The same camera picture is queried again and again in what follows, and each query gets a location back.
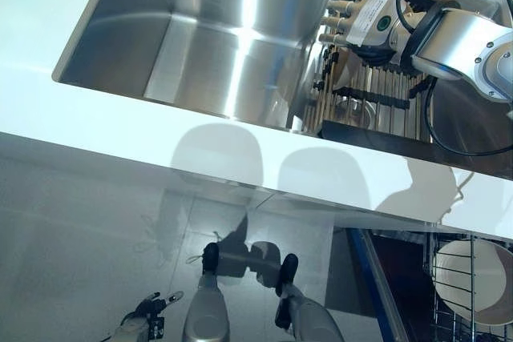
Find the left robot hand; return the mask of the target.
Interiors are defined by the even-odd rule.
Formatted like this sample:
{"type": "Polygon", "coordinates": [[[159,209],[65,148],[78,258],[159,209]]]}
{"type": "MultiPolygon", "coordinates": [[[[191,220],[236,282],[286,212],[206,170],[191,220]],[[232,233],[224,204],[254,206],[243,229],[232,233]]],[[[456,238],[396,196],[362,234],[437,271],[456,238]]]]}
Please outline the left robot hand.
{"type": "Polygon", "coordinates": [[[167,294],[163,299],[160,296],[160,292],[150,294],[137,305],[135,311],[126,314],[120,324],[123,325],[127,320],[135,318],[145,318],[149,323],[150,330],[153,331],[155,335],[157,333],[163,334],[165,321],[164,318],[160,316],[160,313],[170,305],[180,301],[184,296],[184,292],[173,292],[167,294]]]}

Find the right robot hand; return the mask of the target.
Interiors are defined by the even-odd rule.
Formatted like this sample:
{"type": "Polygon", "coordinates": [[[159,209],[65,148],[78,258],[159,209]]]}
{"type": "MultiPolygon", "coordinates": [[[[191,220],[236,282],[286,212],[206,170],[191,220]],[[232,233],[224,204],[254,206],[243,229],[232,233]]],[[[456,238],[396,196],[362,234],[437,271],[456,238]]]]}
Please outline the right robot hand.
{"type": "Polygon", "coordinates": [[[329,28],[318,40],[345,47],[369,66],[385,66],[398,49],[391,42],[399,21],[396,0],[330,0],[320,24],[329,28]]]}

